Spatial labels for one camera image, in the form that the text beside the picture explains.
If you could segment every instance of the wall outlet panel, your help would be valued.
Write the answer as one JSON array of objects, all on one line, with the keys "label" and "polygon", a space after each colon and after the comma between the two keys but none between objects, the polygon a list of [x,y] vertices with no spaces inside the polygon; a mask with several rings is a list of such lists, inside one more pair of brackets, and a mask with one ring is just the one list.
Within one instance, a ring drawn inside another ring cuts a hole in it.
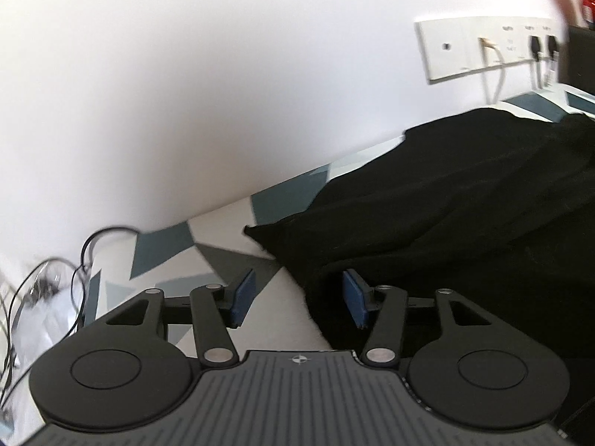
[{"label": "wall outlet panel", "polygon": [[560,29],[549,18],[524,16],[471,16],[425,20],[416,23],[427,79],[465,74],[501,64],[498,54],[484,49],[480,37],[493,41],[502,52],[505,64],[528,61],[530,37],[541,40],[542,53],[547,54],[547,37],[560,40]]}]

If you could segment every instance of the black fabric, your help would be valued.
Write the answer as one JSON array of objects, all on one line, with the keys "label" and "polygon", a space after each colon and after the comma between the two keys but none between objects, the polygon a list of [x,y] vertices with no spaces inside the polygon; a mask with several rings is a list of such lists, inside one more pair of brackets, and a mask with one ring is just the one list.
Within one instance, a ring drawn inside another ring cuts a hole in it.
[{"label": "black fabric", "polygon": [[[334,348],[359,351],[369,333],[341,299],[346,268],[411,296],[467,296],[565,360],[562,423],[595,395],[594,151],[583,114],[546,123],[473,110],[408,130],[306,211],[245,233],[304,288]],[[412,343],[435,336],[414,333]],[[582,427],[576,439],[592,444],[592,433]]]}]

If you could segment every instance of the white wall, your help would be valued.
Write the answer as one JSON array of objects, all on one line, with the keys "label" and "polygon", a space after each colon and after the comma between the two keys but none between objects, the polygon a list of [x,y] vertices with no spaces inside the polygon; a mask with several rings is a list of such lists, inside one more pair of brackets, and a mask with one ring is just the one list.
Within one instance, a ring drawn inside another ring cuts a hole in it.
[{"label": "white wall", "polygon": [[[413,21],[551,0],[0,0],[0,251],[75,257],[484,104]],[[490,76],[493,89],[497,75]],[[502,96],[530,88],[508,70]]]}]

